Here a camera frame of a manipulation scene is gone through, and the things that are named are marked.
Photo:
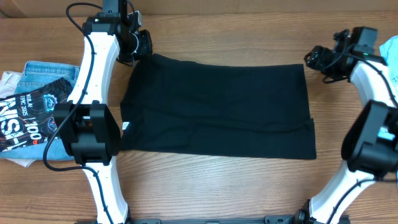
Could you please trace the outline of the black t-shirt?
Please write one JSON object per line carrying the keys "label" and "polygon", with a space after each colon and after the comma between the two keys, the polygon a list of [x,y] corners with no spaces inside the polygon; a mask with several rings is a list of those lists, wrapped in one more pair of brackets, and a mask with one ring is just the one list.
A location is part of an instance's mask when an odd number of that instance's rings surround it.
{"label": "black t-shirt", "polygon": [[303,65],[228,67],[154,54],[120,104],[122,149],[313,160]]}

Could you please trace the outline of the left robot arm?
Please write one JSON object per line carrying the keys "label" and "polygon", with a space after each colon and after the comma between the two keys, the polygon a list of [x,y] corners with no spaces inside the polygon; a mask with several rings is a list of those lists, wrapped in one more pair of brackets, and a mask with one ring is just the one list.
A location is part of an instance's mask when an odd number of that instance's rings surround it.
{"label": "left robot arm", "polygon": [[108,108],[108,91],[114,64],[131,67],[150,56],[152,41],[131,1],[103,1],[99,9],[78,27],[85,47],[80,72],[66,102],[55,106],[54,136],[74,158],[72,169],[82,170],[88,179],[95,223],[131,223],[116,165],[121,133]]}

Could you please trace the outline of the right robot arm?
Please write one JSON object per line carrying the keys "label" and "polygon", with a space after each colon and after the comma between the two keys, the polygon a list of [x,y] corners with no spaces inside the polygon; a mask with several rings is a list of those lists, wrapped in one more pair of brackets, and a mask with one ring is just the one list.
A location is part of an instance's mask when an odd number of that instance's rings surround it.
{"label": "right robot arm", "polygon": [[352,83],[363,110],[343,140],[338,171],[287,223],[347,223],[342,214],[355,199],[397,172],[397,91],[387,62],[374,53],[377,29],[355,27],[333,38],[333,49],[314,46],[305,64],[324,74],[324,83]]}

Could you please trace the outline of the light blue printed t-shirt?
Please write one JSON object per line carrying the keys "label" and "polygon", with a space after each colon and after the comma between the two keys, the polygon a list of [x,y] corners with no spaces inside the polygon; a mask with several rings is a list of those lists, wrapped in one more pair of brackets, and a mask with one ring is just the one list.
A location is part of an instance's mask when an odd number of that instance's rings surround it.
{"label": "light blue printed t-shirt", "polygon": [[393,36],[379,47],[381,56],[385,59],[389,78],[394,87],[397,87],[397,56],[398,56],[398,36]]}

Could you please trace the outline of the blue denim jeans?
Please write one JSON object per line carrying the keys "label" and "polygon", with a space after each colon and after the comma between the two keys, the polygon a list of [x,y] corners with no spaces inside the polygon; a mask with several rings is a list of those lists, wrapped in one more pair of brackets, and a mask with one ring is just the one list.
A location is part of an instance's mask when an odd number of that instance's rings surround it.
{"label": "blue denim jeans", "polygon": [[[69,65],[64,63],[53,63],[53,62],[39,62],[39,61],[28,61],[25,64],[23,73],[28,76],[29,80],[35,83],[44,85],[64,78],[70,82],[71,85],[75,85],[80,68],[75,65]],[[11,151],[1,153],[2,159],[16,160],[16,159],[30,159],[30,160],[41,160],[43,158],[44,149],[46,143],[40,143],[38,145],[26,146]]]}

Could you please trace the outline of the black printed sports jersey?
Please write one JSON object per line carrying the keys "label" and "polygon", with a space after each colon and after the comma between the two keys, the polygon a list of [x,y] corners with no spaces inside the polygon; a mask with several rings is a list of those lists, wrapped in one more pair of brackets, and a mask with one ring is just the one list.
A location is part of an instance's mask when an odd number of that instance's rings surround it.
{"label": "black printed sports jersey", "polygon": [[57,128],[53,110],[66,102],[72,85],[64,78],[34,91],[8,96],[1,100],[1,150],[47,142]]}

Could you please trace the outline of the beige folded garment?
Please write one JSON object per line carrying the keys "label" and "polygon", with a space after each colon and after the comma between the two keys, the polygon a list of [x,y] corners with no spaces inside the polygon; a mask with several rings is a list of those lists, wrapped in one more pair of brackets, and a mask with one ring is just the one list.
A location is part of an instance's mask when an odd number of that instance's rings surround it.
{"label": "beige folded garment", "polygon": [[30,92],[40,88],[42,84],[29,80],[28,76],[20,72],[5,71],[1,77],[1,98]]}

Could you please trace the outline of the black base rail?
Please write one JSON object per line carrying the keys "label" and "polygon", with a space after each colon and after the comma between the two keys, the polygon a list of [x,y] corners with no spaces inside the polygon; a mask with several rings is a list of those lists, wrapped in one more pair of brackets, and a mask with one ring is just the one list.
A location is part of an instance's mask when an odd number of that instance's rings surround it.
{"label": "black base rail", "polygon": [[133,224],[288,224],[293,223],[292,215],[267,215],[264,218],[226,218],[219,220],[160,220],[158,218],[133,219]]}

